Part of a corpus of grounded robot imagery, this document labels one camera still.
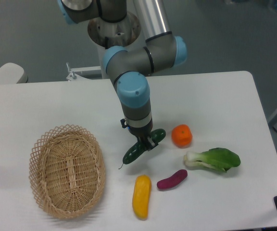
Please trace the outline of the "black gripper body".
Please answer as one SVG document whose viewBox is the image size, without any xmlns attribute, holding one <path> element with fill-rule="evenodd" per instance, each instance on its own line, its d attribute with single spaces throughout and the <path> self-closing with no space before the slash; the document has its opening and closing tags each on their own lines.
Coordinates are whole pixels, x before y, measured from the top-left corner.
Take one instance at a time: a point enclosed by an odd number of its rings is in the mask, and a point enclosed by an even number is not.
<svg viewBox="0 0 277 231">
<path fill-rule="evenodd" d="M 127 124 L 126 120 L 124 118 L 121 119 L 120 122 L 121 122 L 122 128 L 128 129 L 128 131 L 136 137 L 150 136 L 151 130 L 152 130 L 152 127 L 153 127 L 152 119 L 149 121 L 148 124 L 146 124 L 142 127 L 138 127 L 138 128 L 137 127 L 132 127 L 129 124 Z"/>
</svg>

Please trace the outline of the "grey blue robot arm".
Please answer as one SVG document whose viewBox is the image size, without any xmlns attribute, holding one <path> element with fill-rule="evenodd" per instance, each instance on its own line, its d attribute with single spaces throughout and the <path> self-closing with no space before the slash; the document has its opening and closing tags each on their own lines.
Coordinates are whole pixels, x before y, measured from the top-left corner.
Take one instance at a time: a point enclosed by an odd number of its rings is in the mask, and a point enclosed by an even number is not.
<svg viewBox="0 0 277 231">
<path fill-rule="evenodd" d="M 139 29 L 146 45 L 129 51 L 133 42 L 130 13 L 124 0 L 60 0 L 60 10 L 69 24 L 97 20 L 99 44 L 105 48 L 101 69 L 111 80 L 120 100 L 122 126 L 134 135 L 144 150 L 158 145 L 152 137 L 150 87 L 146 76 L 183 64 L 187 59 L 184 40 L 174 36 L 161 0 L 136 0 Z"/>
</svg>

